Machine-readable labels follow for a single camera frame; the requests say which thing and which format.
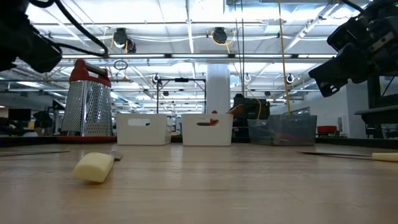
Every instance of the table surface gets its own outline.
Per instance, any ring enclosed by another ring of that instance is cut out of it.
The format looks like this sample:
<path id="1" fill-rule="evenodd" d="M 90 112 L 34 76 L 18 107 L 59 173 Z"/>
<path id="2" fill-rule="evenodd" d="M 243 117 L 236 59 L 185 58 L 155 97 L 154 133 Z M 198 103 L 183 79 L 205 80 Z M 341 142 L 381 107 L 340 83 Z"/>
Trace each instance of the table surface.
<path id="1" fill-rule="evenodd" d="M 390 152 L 317 145 L 43 145 L 0 157 L 1 223 L 394 223 L 398 164 L 297 154 Z M 88 152 L 124 154 L 103 184 L 72 178 Z"/>

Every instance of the red object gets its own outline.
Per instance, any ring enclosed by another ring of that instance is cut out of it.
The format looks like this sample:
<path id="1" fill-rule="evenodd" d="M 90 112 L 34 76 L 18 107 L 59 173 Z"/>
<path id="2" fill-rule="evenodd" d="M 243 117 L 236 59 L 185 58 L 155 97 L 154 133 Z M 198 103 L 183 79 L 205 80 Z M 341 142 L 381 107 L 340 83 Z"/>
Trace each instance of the red object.
<path id="1" fill-rule="evenodd" d="M 335 133 L 337 131 L 336 126 L 318 126 L 317 127 L 318 133 Z"/>
<path id="2" fill-rule="evenodd" d="M 217 110 L 213 110 L 212 114 L 217 114 Z M 218 122 L 217 119 L 210 119 L 210 126 L 215 125 Z"/>
<path id="3" fill-rule="evenodd" d="M 83 59 L 78 59 L 75 62 L 75 68 L 70 74 L 69 81 L 74 82 L 81 80 L 93 81 L 109 87 L 112 86 L 111 80 L 108 77 L 107 69 L 98 68 L 96 66 L 86 63 Z"/>

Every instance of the workbench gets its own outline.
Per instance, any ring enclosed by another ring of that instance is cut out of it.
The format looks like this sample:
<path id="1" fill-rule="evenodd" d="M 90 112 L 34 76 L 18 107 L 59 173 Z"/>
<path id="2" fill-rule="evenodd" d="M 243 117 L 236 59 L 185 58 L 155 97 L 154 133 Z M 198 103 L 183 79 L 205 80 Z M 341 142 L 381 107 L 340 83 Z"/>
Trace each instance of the workbench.
<path id="1" fill-rule="evenodd" d="M 398 164 L 296 151 L 391 152 L 352 146 L 231 147 L 47 144 L 1 151 L 1 223 L 397 223 Z M 117 150 L 103 184 L 72 178 L 88 152 Z"/>

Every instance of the ceiling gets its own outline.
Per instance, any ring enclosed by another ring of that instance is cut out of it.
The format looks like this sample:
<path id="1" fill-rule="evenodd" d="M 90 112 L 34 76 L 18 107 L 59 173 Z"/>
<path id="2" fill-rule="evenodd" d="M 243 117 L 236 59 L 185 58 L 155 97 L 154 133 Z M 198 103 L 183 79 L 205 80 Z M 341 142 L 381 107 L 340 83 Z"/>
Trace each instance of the ceiling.
<path id="1" fill-rule="evenodd" d="M 281 39 L 278 38 L 280 33 L 278 5 L 269 3 L 275 1 L 243 0 L 243 13 L 241 1 L 237 1 L 237 11 L 235 11 L 234 5 L 230 4 L 233 1 L 230 0 L 63 0 L 62 2 L 84 28 L 109 47 L 110 54 L 125 54 L 123 50 L 112 44 L 113 33 L 118 27 L 127 29 L 129 38 L 137 46 L 137 54 L 227 54 L 227 47 L 215 44 L 211 38 L 211 32 L 215 27 L 224 27 L 228 42 L 231 42 L 228 45 L 231 53 L 242 54 L 244 43 L 245 54 L 266 54 L 257 59 L 247 58 L 244 64 L 245 73 L 251 77 L 245 85 L 248 89 L 257 90 L 252 92 L 254 96 L 265 98 L 264 90 L 281 89 L 284 86 L 281 57 L 269 58 L 270 54 L 282 53 Z M 301 59 L 287 59 L 285 64 L 286 73 L 291 73 L 296 77 L 294 84 L 289 88 L 299 90 L 294 93 L 298 99 L 305 94 L 305 91 L 301 92 L 302 90 L 316 89 L 316 85 L 314 86 L 313 81 L 308 77 L 308 71 L 336 53 L 327 44 L 326 38 L 339 25 L 358 14 L 344 4 L 328 4 L 328 2 L 327 0 L 282 0 L 285 53 L 301 55 Z M 364 7 L 369 1 L 356 0 L 354 2 Z M 30 5 L 27 14 L 31 23 L 43 35 L 53 38 L 55 42 L 100 52 L 100 47 L 71 25 L 56 5 L 47 9 Z M 236 19 L 238 36 L 235 35 Z M 57 93 L 54 97 L 62 99 L 62 96 L 66 96 L 68 89 L 68 82 L 64 80 L 68 80 L 70 76 L 74 58 L 80 55 L 79 52 L 68 49 L 64 49 L 63 53 L 67 56 L 51 73 L 35 73 L 24 62 L 18 60 L 16 62 L 18 67 L 13 71 L 0 73 L 0 78 L 25 81 L 46 80 L 48 82 L 35 83 L 36 85 L 12 82 L 6 88 L 54 90 L 52 93 Z M 112 86 L 118 96 L 115 109 L 131 110 L 134 108 L 129 105 L 140 105 L 139 111 L 146 113 L 152 110 L 151 106 L 155 101 L 144 93 L 143 89 L 153 88 L 152 78 L 155 74 L 161 78 L 206 78 L 209 63 L 227 63 L 232 77 L 235 77 L 239 75 L 235 67 L 239 70 L 241 65 L 238 59 L 228 58 L 223 60 L 189 58 L 189 56 L 185 59 L 125 58 L 123 60 L 129 66 L 119 72 L 113 66 L 117 60 L 117 58 L 86 59 L 89 63 L 106 68 L 112 74 L 112 79 L 118 80 L 118 82 L 113 82 Z M 123 76 L 126 76 L 130 82 L 119 82 Z M 240 86 L 240 82 L 232 86 L 236 91 L 231 92 L 231 97 L 238 93 Z M 171 91 L 169 96 L 163 96 L 163 98 L 169 99 L 166 103 L 176 99 L 190 99 L 189 105 L 184 104 L 188 101 L 181 100 L 179 112 L 201 113 L 203 111 L 200 99 L 204 98 L 204 94 L 197 84 L 170 82 L 166 88 L 195 89 L 195 91 L 176 91 L 175 93 Z M 272 93 L 271 98 L 284 98 L 281 92 Z M 171 108 L 165 107 L 164 110 L 171 113 Z"/>

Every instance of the metal pole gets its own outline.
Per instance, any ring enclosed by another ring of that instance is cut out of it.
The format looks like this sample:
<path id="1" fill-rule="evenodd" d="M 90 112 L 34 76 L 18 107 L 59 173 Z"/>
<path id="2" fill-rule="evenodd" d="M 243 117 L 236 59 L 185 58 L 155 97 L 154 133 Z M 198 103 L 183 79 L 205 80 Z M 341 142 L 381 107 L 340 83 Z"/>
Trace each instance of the metal pole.
<path id="1" fill-rule="evenodd" d="M 207 113 L 207 82 L 206 80 L 203 82 L 205 83 L 205 113 Z"/>
<path id="2" fill-rule="evenodd" d="M 159 114 L 159 81 L 156 82 L 156 113 Z"/>

